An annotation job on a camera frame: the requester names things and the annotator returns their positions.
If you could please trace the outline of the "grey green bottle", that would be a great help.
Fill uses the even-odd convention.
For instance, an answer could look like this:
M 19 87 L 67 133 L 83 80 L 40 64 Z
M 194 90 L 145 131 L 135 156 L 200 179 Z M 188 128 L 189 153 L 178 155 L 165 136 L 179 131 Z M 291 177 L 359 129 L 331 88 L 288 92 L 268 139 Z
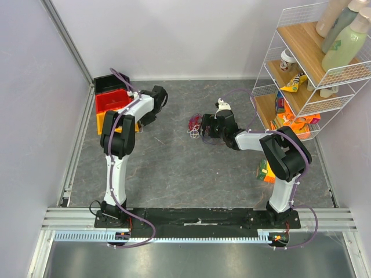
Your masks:
M 343 9 L 338 18 L 334 21 L 331 29 L 329 30 L 327 36 L 322 42 L 322 52 L 326 54 L 330 49 L 332 43 L 336 40 L 338 34 L 348 25 L 350 25 L 353 20 L 358 15 L 359 11 L 362 8 L 367 7 L 369 1 L 359 1 L 352 0 L 350 3 Z

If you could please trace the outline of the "red plastic bin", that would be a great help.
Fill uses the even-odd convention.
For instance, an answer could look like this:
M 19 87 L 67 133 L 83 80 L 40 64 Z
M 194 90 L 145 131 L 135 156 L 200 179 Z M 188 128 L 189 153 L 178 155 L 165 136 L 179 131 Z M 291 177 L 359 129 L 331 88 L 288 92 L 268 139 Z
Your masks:
M 125 89 L 113 90 L 96 95 L 96 113 L 120 109 L 132 102 Z

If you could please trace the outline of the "green lotion bottle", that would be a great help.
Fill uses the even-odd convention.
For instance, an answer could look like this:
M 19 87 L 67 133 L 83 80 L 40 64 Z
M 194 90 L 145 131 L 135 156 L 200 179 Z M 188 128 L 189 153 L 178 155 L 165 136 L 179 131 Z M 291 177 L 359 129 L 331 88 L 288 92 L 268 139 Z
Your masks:
M 346 26 L 332 43 L 322 59 L 324 71 L 340 75 L 341 67 L 348 65 L 364 45 L 370 28 L 370 7 L 362 8 L 353 22 Z

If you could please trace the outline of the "beige bottle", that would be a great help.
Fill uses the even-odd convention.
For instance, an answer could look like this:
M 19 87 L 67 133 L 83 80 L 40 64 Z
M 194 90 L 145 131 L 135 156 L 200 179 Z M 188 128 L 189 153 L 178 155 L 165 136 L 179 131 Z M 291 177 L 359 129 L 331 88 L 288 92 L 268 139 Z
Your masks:
M 330 31 L 333 23 L 338 18 L 344 8 L 347 7 L 350 1 L 348 0 L 332 0 L 329 1 L 325 11 L 316 24 L 316 32 L 322 38 L 325 38 Z

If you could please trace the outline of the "small white bottle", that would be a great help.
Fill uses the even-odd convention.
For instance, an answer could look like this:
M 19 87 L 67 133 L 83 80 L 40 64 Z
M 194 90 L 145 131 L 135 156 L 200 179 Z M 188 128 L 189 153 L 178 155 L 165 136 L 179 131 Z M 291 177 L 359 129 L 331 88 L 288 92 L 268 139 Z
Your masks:
M 311 82 L 307 83 L 307 90 L 310 92 L 313 92 L 315 87 L 311 84 Z M 329 98 L 333 94 L 338 93 L 339 87 L 338 86 L 332 86 L 332 87 L 327 87 L 319 90 L 319 95 L 322 98 Z

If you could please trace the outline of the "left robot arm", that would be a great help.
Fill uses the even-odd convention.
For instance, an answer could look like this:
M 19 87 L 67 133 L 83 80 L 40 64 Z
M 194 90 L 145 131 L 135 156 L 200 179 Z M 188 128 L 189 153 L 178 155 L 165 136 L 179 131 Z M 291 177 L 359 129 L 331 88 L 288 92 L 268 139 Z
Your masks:
M 133 98 L 118 111 L 107 111 L 104 117 L 100 145 L 106 157 L 106 193 L 96 212 L 96 228 L 121 228 L 128 224 L 132 213 L 126 209 L 126 167 L 136 141 L 136 123 L 149 125 L 166 105 L 168 93 L 162 86 L 151 91 L 129 92 Z

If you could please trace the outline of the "yellow plastic bin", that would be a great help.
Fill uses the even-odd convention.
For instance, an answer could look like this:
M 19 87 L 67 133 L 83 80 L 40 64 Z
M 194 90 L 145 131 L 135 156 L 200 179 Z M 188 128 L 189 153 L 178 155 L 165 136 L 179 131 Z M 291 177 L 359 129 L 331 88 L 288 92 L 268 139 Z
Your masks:
M 97 119 L 97 134 L 100 136 L 103 131 L 103 123 L 104 123 L 104 117 L 105 117 L 106 112 L 101 112 L 96 115 Z M 140 123 L 137 122 L 135 124 L 135 132 L 136 133 L 141 133 L 143 131 L 143 128 L 141 127 Z

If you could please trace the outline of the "black plastic bin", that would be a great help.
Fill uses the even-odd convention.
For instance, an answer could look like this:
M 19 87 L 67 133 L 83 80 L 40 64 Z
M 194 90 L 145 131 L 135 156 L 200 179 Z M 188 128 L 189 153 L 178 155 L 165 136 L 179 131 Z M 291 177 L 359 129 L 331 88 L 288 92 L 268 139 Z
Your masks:
M 102 94 L 118 89 L 126 89 L 126 85 L 113 74 L 96 77 L 93 81 L 95 94 Z

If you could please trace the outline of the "green orange box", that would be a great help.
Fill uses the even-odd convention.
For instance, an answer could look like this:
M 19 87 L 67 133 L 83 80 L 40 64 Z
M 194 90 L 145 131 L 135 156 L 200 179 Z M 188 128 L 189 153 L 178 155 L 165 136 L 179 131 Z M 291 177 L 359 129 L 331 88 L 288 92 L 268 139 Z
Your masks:
M 273 173 L 267 159 L 262 159 L 257 167 L 256 178 L 260 181 L 274 183 L 275 174 Z

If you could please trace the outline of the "orange snack boxes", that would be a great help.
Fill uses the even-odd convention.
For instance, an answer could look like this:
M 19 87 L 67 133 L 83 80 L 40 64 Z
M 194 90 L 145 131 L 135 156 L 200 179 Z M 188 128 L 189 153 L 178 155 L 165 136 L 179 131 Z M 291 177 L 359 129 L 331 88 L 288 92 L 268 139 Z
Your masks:
M 271 129 L 276 130 L 288 126 L 302 141 L 312 139 L 318 134 L 321 114 L 296 116 L 285 100 L 282 100 L 281 104 L 282 106 L 276 111 L 275 118 L 270 121 Z

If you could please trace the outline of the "yellow snack bag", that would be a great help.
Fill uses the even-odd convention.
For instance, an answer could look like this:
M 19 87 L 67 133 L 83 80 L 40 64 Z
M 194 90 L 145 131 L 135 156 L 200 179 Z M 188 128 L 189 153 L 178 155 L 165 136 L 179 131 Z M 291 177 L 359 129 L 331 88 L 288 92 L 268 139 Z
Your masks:
M 296 74 L 285 86 L 281 87 L 280 90 L 290 93 L 298 91 L 301 84 L 308 79 L 307 75 L 303 72 Z

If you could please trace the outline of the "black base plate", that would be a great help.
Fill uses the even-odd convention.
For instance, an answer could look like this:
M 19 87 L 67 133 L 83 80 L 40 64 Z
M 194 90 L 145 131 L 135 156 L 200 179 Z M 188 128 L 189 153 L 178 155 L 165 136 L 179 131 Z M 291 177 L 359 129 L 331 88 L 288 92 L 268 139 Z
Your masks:
M 255 236 L 259 229 L 300 229 L 297 211 L 280 220 L 265 209 L 253 208 L 134 208 L 160 236 Z

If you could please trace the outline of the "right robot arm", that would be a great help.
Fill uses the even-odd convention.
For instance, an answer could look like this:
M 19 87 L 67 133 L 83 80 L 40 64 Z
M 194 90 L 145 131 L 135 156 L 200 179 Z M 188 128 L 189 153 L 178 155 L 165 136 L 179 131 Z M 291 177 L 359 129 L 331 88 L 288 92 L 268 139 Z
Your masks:
M 284 126 L 278 130 L 253 132 L 238 127 L 231 110 L 204 114 L 202 134 L 221 138 L 236 151 L 262 151 L 275 175 L 272 195 L 266 205 L 265 220 L 272 228 L 286 222 L 293 210 L 293 199 L 300 178 L 308 170 L 312 158 L 294 131 Z

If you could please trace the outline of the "paper coffee cup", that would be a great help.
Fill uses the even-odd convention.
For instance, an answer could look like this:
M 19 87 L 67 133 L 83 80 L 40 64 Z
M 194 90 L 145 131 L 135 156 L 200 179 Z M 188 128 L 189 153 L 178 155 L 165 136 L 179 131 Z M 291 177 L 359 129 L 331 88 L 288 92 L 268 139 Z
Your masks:
M 296 65 L 296 59 L 293 57 L 291 51 L 286 48 L 281 52 L 280 69 L 282 71 L 292 71 Z

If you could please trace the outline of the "colourful small carton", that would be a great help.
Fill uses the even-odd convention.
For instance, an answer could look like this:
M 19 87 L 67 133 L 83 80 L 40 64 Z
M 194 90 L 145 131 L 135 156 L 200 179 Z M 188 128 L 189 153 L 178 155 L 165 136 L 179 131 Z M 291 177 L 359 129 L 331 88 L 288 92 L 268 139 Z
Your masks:
M 282 114 L 285 112 L 285 99 L 280 90 L 275 95 L 275 113 Z

